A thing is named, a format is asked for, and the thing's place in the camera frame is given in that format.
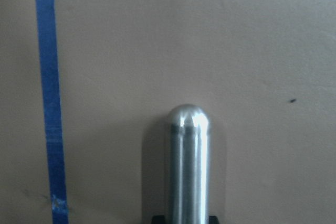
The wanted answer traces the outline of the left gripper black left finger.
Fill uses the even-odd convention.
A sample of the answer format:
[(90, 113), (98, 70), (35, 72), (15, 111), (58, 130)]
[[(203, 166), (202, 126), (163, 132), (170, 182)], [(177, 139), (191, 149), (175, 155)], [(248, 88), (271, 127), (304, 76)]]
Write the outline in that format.
[(151, 219), (151, 224), (166, 224), (164, 215), (155, 215)]

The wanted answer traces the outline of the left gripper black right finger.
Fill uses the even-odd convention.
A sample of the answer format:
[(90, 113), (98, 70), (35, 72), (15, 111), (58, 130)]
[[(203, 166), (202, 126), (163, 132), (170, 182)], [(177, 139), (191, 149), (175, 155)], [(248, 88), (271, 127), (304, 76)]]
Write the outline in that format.
[(219, 224), (219, 219), (217, 216), (209, 216), (209, 224)]

